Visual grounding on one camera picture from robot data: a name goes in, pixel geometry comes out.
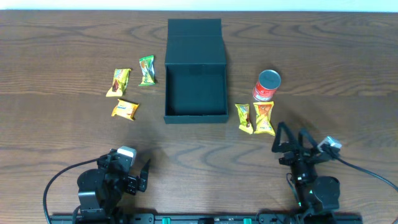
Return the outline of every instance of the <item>white backdrop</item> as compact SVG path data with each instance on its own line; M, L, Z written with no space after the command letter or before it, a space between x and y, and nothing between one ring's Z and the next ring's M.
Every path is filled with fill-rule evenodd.
M0 9L398 12L398 0L0 0Z

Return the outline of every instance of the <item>box lid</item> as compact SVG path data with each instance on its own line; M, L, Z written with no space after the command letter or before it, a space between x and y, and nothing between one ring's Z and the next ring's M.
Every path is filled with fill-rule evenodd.
M226 64L221 19L169 19L165 64Z

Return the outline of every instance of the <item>chip bag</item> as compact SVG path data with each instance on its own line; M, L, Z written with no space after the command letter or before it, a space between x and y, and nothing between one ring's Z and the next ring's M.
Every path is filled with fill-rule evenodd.
M108 90L106 96L123 96L129 82L130 68L115 69L113 75L112 87Z
M271 112L274 102L257 102L253 103L256 109L256 131L254 134L268 133L275 136L274 128L271 125Z
M241 122L239 129L249 134L253 134L253 126L250 123L249 115L250 106L248 104L235 104L235 106L238 109L239 121Z
M142 82L139 86L155 85L154 56L141 58L139 65L142 70Z
M131 121L134 121L134 113L136 113L136 110L139 106L139 104L135 103L130 103L124 100L119 100L119 103L115 106L115 108L112 111L112 116L119 115L122 116L123 118L127 118Z

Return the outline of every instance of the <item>green snack packet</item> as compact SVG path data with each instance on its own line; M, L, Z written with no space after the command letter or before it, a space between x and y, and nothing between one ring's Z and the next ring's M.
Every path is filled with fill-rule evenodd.
M155 85L154 56L141 58L139 65L142 70L142 82L139 86Z

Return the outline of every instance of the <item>dark green box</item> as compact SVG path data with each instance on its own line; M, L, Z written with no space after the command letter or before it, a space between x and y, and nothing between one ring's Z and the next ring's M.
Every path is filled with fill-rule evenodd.
M221 19L169 19L165 67L167 124L227 122Z

